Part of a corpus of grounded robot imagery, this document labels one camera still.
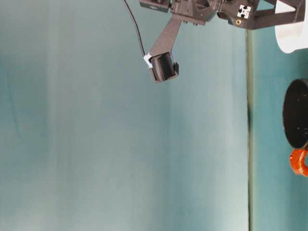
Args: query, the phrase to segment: teal surface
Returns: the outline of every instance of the teal surface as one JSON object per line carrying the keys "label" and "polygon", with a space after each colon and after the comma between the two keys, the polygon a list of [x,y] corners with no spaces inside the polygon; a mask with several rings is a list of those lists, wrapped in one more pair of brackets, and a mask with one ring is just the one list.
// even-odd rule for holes
{"label": "teal surface", "polygon": [[274,28],[253,31],[248,39],[251,230],[307,230],[308,181],[289,166],[282,104],[291,81],[308,78],[308,50],[283,53]]}
{"label": "teal surface", "polygon": [[[170,15],[130,5],[146,50]],[[122,1],[0,2],[0,230],[246,231],[245,32],[181,28],[155,85]]]}

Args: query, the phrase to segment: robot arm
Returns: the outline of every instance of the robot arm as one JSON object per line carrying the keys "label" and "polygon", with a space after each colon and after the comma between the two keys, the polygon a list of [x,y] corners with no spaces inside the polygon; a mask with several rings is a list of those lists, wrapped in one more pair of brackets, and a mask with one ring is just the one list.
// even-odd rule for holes
{"label": "robot arm", "polygon": [[305,0],[280,0],[290,11],[276,13],[277,0],[265,0],[273,9],[257,10],[259,0],[139,0],[140,5],[167,13],[172,17],[144,59],[155,82],[175,78],[179,65],[171,60],[172,47],[181,22],[205,25],[215,14],[229,24],[249,30],[302,22],[305,19]]}

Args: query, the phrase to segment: white object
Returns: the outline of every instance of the white object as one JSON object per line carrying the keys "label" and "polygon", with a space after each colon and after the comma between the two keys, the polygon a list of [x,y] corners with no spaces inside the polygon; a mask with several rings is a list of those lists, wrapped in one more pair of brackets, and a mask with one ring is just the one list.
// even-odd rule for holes
{"label": "white object", "polygon": [[[293,7],[277,0],[276,13],[292,11],[295,11]],[[306,5],[303,22],[275,26],[275,33],[278,45],[284,53],[308,48],[308,6]]]}
{"label": "white object", "polygon": [[153,68],[152,63],[150,62],[150,59],[152,58],[152,56],[150,55],[150,53],[146,54],[143,59],[145,60],[146,64],[148,64],[149,68]]}

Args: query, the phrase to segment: white sticker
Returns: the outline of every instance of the white sticker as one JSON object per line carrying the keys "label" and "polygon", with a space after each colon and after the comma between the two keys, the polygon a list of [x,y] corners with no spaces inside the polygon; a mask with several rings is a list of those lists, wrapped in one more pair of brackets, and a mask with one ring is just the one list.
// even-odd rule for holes
{"label": "white sticker", "polygon": [[153,68],[152,63],[150,62],[150,59],[152,58],[152,56],[150,55],[150,53],[146,54],[143,59],[145,60],[146,64],[148,64],[149,68]]}
{"label": "white sticker", "polygon": [[240,5],[239,12],[237,13],[237,16],[240,18],[249,18],[249,12],[251,11],[250,6]]}

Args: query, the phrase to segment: black bowl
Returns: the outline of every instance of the black bowl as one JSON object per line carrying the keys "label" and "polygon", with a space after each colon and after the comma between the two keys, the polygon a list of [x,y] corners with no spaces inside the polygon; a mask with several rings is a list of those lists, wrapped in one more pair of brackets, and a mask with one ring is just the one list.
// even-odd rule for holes
{"label": "black bowl", "polygon": [[296,149],[308,145],[308,79],[294,80],[285,94],[283,127],[290,145]]}

